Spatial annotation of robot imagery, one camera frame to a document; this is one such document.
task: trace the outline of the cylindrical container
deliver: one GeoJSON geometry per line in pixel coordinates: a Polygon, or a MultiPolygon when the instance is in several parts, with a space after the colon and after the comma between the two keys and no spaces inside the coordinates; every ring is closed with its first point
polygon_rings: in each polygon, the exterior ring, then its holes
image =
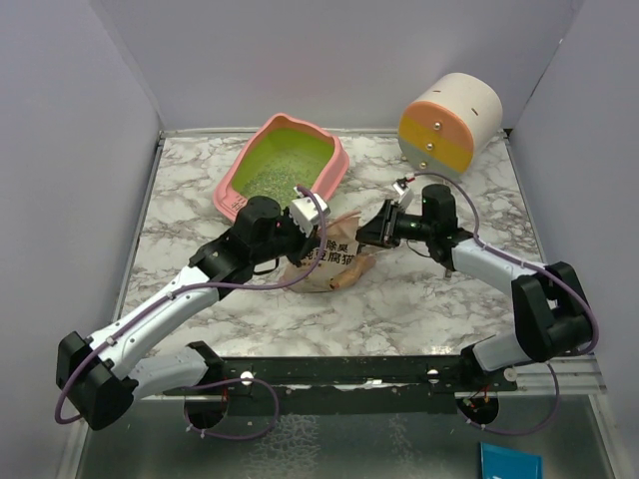
{"type": "Polygon", "coordinates": [[[501,126],[495,91],[464,73],[442,77],[403,112],[397,136],[417,170],[457,178],[501,126]]]}

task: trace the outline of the paper bag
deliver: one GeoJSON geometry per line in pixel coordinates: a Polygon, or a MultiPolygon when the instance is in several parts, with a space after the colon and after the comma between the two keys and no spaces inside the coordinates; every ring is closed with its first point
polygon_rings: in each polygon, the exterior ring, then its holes
{"type": "MultiPolygon", "coordinates": [[[[328,225],[328,241],[318,267],[304,280],[294,284],[290,290],[295,292],[324,292],[349,287],[357,282],[362,274],[371,269],[375,258],[370,254],[357,254],[359,243],[355,234],[359,228],[359,212],[342,215],[328,225]]],[[[288,281],[308,270],[318,257],[319,249],[311,251],[303,260],[301,267],[288,264],[280,282],[288,281]]]]}

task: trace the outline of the white wall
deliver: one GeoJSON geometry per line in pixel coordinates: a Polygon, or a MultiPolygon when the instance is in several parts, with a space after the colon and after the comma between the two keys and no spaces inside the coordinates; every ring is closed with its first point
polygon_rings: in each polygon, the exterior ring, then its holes
{"type": "Polygon", "coordinates": [[[396,127],[442,75],[493,86],[512,127],[582,0],[94,0],[168,129],[396,127]]]}
{"type": "Polygon", "coordinates": [[[573,263],[639,472],[639,3],[587,0],[515,127],[515,167],[549,260],[573,263]]]}
{"type": "Polygon", "coordinates": [[[4,0],[0,62],[0,475],[51,479],[57,343],[110,316],[160,125],[86,0],[4,0]]]}

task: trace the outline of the marble surface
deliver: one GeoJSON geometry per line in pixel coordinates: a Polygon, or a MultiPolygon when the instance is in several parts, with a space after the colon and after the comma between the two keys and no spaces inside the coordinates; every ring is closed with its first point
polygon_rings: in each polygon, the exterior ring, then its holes
{"type": "MultiPolygon", "coordinates": [[[[189,257],[230,225],[213,206],[216,184],[249,135],[167,139],[126,293],[127,313],[166,285],[189,257]]],[[[393,137],[346,136],[350,168],[329,201],[332,216],[362,210],[367,221],[410,171],[393,137]]],[[[430,180],[419,178],[418,193],[430,180]]],[[[473,159],[462,185],[476,202],[484,240],[539,259],[532,227],[501,136],[473,159]]],[[[472,215],[456,195],[460,224],[472,215]]],[[[417,213],[414,202],[409,210],[417,213]]],[[[425,251],[424,245],[416,245],[425,251]]],[[[255,282],[276,281],[282,268],[255,282]]],[[[508,297],[477,279],[446,279],[405,244],[381,251],[354,287],[328,293],[235,291],[174,331],[151,354],[194,340],[221,355],[449,354],[512,327],[508,297]]]]}

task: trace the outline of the purple cable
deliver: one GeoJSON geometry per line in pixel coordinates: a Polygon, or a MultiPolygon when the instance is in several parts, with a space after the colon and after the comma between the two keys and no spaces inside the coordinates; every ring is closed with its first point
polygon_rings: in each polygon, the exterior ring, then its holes
{"type": "Polygon", "coordinates": [[[187,423],[189,424],[189,427],[187,428],[187,432],[190,430],[194,430],[196,432],[199,432],[203,438],[204,436],[209,436],[209,437],[217,437],[218,439],[226,439],[229,441],[250,441],[251,439],[257,439],[271,432],[278,424],[278,419],[280,418],[280,401],[278,400],[278,394],[276,393],[274,388],[270,384],[268,384],[266,381],[262,381],[261,379],[257,379],[256,377],[251,377],[251,378],[236,377],[234,379],[226,379],[224,381],[212,382],[210,384],[201,384],[198,386],[192,386],[186,389],[189,389],[191,391],[197,391],[202,389],[209,389],[211,387],[226,386],[227,384],[236,384],[238,382],[245,382],[245,381],[256,382],[257,384],[261,384],[262,386],[264,386],[266,389],[269,390],[269,393],[273,397],[275,411],[267,427],[265,427],[264,429],[258,432],[254,432],[253,434],[238,435],[238,436],[230,435],[230,434],[222,434],[220,432],[211,432],[211,431],[208,431],[207,429],[198,429],[193,424],[191,424],[189,415],[187,414],[187,411],[185,411],[184,417],[187,420],[187,423]]]}
{"type": "Polygon", "coordinates": [[[457,408],[457,412],[459,412],[459,414],[461,414],[465,418],[466,422],[470,424],[472,427],[481,429],[482,431],[492,432],[493,434],[499,434],[500,436],[527,436],[528,434],[534,434],[535,432],[540,431],[541,429],[546,427],[548,424],[550,424],[552,420],[555,418],[555,416],[557,415],[557,412],[559,411],[559,401],[561,399],[561,394],[559,392],[559,379],[557,379],[557,373],[552,368],[550,363],[546,363],[546,366],[548,366],[548,369],[550,369],[550,375],[552,376],[552,381],[555,383],[555,400],[552,403],[552,409],[550,410],[548,415],[545,417],[543,421],[539,422],[539,424],[537,424],[536,426],[533,426],[529,429],[520,429],[520,430],[499,429],[496,427],[486,426],[485,424],[477,424],[476,422],[468,418],[458,408],[457,408]]]}
{"type": "MultiPolygon", "coordinates": [[[[197,283],[197,284],[189,284],[188,286],[183,286],[183,287],[180,287],[180,288],[172,291],[172,293],[173,293],[172,297],[175,298],[175,297],[177,297],[177,296],[179,296],[179,295],[181,295],[181,294],[183,294],[185,292],[192,291],[194,289],[202,289],[202,288],[220,288],[220,287],[223,287],[223,288],[227,288],[227,289],[248,289],[248,290],[251,290],[251,291],[272,291],[274,289],[281,289],[281,288],[285,288],[285,287],[290,287],[290,286],[292,286],[292,285],[304,280],[307,276],[309,276],[309,274],[311,274],[313,272],[313,270],[316,267],[318,267],[318,264],[320,264],[321,257],[323,255],[323,252],[326,249],[326,243],[327,243],[327,240],[328,240],[327,233],[326,233],[326,217],[325,217],[325,215],[324,215],[324,213],[323,213],[323,211],[321,209],[320,203],[316,199],[315,195],[311,192],[311,190],[308,190],[308,189],[306,189],[306,188],[304,188],[302,186],[298,186],[298,190],[305,197],[309,198],[313,202],[313,204],[316,207],[316,210],[319,213],[319,231],[320,231],[319,251],[318,251],[318,256],[311,263],[311,265],[309,266],[309,269],[307,269],[305,272],[300,274],[298,277],[295,277],[295,278],[293,278],[293,279],[291,279],[289,281],[283,282],[281,284],[235,284],[235,283],[232,283],[232,282],[200,282],[200,283],[197,283]]],[[[152,303],[149,306],[147,306],[146,308],[144,308],[142,311],[140,311],[140,313],[138,315],[136,315],[133,319],[131,319],[129,322],[127,322],[124,326],[122,326],[120,329],[118,329],[116,332],[114,332],[113,336],[111,336],[112,339],[114,341],[117,340],[119,337],[124,335],[128,330],[133,328],[143,318],[145,318],[148,314],[150,314],[156,308],[160,307],[165,302],[168,302],[170,300],[171,299],[168,296],[163,296],[160,299],[158,299],[157,301],[155,301],[154,303],[152,303]]],[[[74,369],[74,371],[69,376],[69,379],[67,379],[67,382],[65,383],[64,387],[60,391],[60,396],[58,397],[58,401],[56,402],[54,418],[55,418],[55,421],[58,424],[71,424],[72,422],[76,422],[77,420],[82,418],[81,414],[78,414],[78,415],[72,416],[72,417],[62,417],[62,406],[64,405],[65,399],[69,396],[69,392],[71,391],[71,388],[73,387],[73,385],[75,384],[76,380],[78,379],[78,376],[80,376],[80,374],[87,367],[87,365],[91,361],[93,361],[108,346],[109,346],[109,344],[107,342],[103,342],[98,347],[96,347],[93,351],[91,351],[89,353],[89,355],[87,357],[85,357],[84,360],[78,365],[78,367],[76,367],[74,369]]],[[[256,379],[255,382],[259,382],[260,384],[263,383],[263,381],[258,380],[258,379],[256,379]]],[[[274,398],[276,400],[276,412],[278,412],[279,409],[280,409],[280,405],[278,403],[277,395],[275,395],[274,398]]]]}
{"type": "Polygon", "coordinates": [[[461,193],[461,195],[466,199],[466,201],[468,202],[468,205],[470,206],[470,209],[472,210],[472,215],[474,216],[474,219],[475,219],[475,226],[472,231],[472,238],[478,245],[480,245],[482,248],[484,248],[488,252],[493,253],[495,256],[501,257],[502,259],[505,259],[509,262],[512,262],[517,265],[521,265],[523,267],[527,267],[529,269],[532,269],[535,272],[538,272],[539,274],[547,277],[554,284],[558,285],[561,289],[566,291],[568,294],[570,294],[573,297],[573,299],[575,299],[579,303],[579,305],[583,307],[586,313],[586,317],[588,317],[588,321],[590,321],[590,327],[592,327],[592,339],[590,340],[590,344],[588,344],[588,346],[586,346],[585,349],[571,352],[569,355],[581,356],[583,354],[588,354],[594,350],[594,348],[597,346],[597,342],[599,342],[599,323],[597,322],[597,319],[595,318],[595,315],[592,312],[592,309],[590,308],[588,303],[579,294],[577,294],[572,287],[570,287],[568,284],[566,284],[564,281],[556,277],[551,272],[548,272],[547,270],[545,270],[543,267],[539,267],[536,264],[525,261],[516,256],[510,255],[507,252],[501,251],[497,249],[496,247],[493,247],[490,244],[486,244],[485,242],[483,242],[479,238],[479,213],[477,212],[477,207],[472,202],[472,199],[470,198],[468,193],[457,182],[451,180],[446,175],[442,175],[440,173],[417,172],[417,173],[414,173],[414,175],[416,177],[433,176],[433,177],[442,178],[443,180],[446,180],[447,182],[451,183],[454,187],[457,188],[457,190],[461,193]]]}

